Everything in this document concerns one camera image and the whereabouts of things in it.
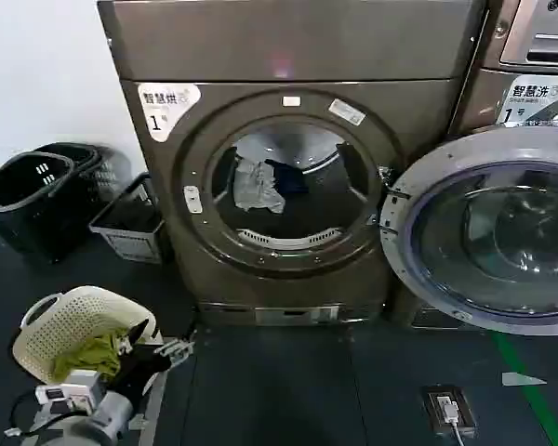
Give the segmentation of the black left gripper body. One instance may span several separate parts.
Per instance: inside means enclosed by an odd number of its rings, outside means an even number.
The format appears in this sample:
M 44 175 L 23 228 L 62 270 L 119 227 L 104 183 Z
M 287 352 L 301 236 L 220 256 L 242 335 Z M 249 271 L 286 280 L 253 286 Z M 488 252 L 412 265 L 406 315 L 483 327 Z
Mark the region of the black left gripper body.
M 169 368 L 169 357 L 157 351 L 156 345 L 139 344 L 120 357 L 120 370 L 109 384 L 109 390 L 123 396 L 142 396 L 150 380 Z

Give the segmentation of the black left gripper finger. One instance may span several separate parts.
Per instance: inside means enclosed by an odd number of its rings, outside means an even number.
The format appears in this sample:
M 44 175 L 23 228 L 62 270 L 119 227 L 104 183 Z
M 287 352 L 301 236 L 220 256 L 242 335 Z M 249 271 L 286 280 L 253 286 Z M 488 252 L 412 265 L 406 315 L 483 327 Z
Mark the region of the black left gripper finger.
M 173 338 L 161 347 L 158 347 L 153 352 L 153 355 L 161 370 L 167 371 L 188 360 L 193 354 L 194 345 L 195 343 L 192 340 Z
M 131 327 L 126 334 L 122 335 L 121 337 L 117 338 L 117 353 L 118 354 L 129 354 L 133 347 L 140 341 L 142 338 L 143 332 L 147 328 L 149 324 L 149 320 L 145 319 L 142 322 L 138 323 Z

